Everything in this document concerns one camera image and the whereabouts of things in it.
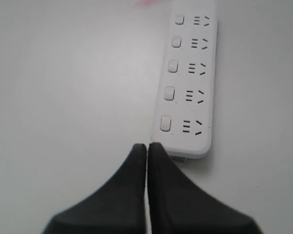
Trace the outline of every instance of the power strip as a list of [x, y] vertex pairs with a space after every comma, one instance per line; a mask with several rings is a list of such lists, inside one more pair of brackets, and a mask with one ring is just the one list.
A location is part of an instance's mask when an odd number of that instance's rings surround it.
[[202, 158], [211, 146], [217, 38], [214, 0], [174, 0], [152, 141], [170, 156]]

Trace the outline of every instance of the black object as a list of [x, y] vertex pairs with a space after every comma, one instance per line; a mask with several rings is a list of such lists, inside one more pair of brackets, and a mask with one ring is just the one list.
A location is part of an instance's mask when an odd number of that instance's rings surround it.
[[255, 221], [191, 182], [160, 143], [134, 145], [96, 193], [50, 221], [43, 234], [145, 234], [147, 188], [153, 234], [261, 234]]
[[261, 234], [254, 220], [198, 188], [159, 143], [149, 147], [147, 190], [153, 234]]
[[144, 234], [147, 149], [133, 146], [115, 175], [96, 193], [50, 221], [44, 234]]

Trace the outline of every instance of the power outlet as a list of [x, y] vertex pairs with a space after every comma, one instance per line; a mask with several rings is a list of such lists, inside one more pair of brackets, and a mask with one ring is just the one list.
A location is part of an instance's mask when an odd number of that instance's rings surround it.
[[214, 0], [173, 0], [152, 141], [170, 156], [202, 158], [212, 133], [217, 18]]

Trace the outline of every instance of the white switch button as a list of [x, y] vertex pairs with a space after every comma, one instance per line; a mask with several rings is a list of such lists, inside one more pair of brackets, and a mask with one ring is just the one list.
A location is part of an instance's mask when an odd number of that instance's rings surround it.
[[185, 21], [185, 16], [184, 15], [181, 15], [181, 14], [176, 15], [176, 17], [175, 17], [176, 24], [183, 25], [184, 21]]
[[178, 61], [171, 60], [168, 63], [168, 71], [170, 73], [176, 73], [178, 71]]
[[172, 38], [172, 47], [179, 48], [181, 46], [181, 37], [174, 36]]
[[173, 87], [166, 87], [164, 91], [164, 98], [167, 101], [173, 101], [175, 96], [175, 89]]
[[161, 121], [161, 130], [163, 132], [169, 132], [170, 131], [170, 123], [171, 119], [168, 116], [163, 116]]

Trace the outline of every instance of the white table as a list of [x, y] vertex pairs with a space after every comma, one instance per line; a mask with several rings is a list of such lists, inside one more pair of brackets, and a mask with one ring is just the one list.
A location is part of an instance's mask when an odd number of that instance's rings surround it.
[[[0, 234], [41, 233], [150, 143], [170, 2], [0, 0]], [[213, 145], [182, 170], [293, 234], [293, 0], [218, 2]]]

